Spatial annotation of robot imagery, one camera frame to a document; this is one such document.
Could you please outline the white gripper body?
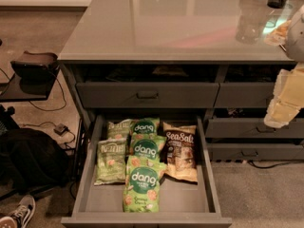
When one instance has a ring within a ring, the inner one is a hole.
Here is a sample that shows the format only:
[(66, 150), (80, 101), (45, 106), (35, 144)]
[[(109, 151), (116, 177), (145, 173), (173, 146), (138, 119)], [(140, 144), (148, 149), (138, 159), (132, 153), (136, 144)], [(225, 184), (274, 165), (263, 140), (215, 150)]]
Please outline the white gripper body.
[(304, 107), (304, 63), (292, 70), (281, 69), (276, 77), (275, 97), (282, 103), (301, 109)]

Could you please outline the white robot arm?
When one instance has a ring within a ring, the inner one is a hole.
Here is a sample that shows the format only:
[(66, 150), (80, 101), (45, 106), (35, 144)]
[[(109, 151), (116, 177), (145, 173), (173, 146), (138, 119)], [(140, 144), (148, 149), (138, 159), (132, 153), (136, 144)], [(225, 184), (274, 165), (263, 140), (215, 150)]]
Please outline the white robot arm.
[(287, 57), (296, 61), (292, 70), (281, 69), (276, 77), (264, 123), (281, 128), (304, 108), (304, 6), (292, 19), (284, 22), (264, 39), (271, 46), (280, 46)]

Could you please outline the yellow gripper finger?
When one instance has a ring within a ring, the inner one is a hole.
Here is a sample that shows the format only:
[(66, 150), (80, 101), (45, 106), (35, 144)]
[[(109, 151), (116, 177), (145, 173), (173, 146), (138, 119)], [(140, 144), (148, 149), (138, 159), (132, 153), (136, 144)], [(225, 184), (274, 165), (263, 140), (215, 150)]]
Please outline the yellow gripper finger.
[(272, 128), (281, 128), (288, 125), (298, 113), (298, 107), (284, 104), (278, 99), (273, 98), (268, 105), (264, 123)]

